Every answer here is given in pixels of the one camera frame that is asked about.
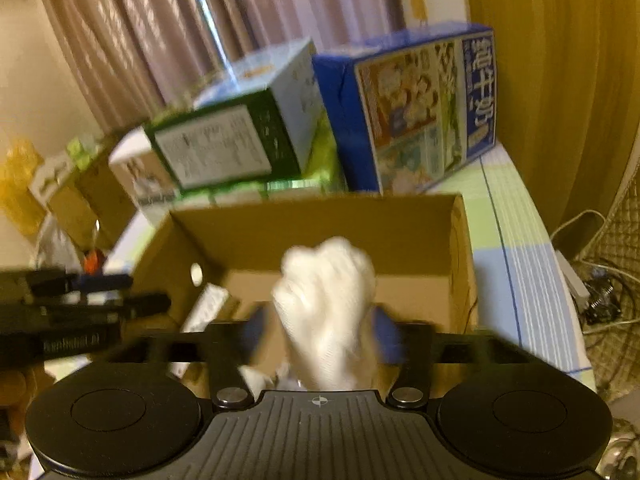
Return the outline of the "person's left hand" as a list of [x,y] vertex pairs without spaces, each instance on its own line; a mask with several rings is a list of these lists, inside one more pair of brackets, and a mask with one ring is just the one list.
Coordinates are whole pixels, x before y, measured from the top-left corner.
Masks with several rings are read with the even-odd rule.
[[2,370],[0,404],[8,413],[12,432],[19,437],[24,432],[25,414],[36,395],[55,381],[42,364],[24,370]]

